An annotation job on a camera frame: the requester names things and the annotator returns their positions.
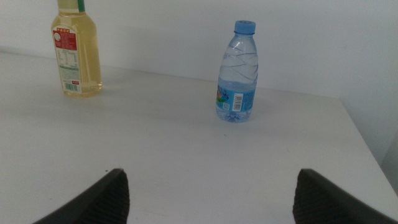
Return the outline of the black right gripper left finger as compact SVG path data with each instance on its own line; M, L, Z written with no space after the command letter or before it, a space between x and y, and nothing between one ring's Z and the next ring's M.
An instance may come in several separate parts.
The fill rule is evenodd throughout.
M123 169L113 169L83 193L36 223L120 223L129 215L129 185Z

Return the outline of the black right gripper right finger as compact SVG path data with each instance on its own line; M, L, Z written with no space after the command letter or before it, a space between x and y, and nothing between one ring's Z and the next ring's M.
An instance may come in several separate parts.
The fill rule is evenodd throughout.
M313 169L298 173L292 213L302 224L397 224Z

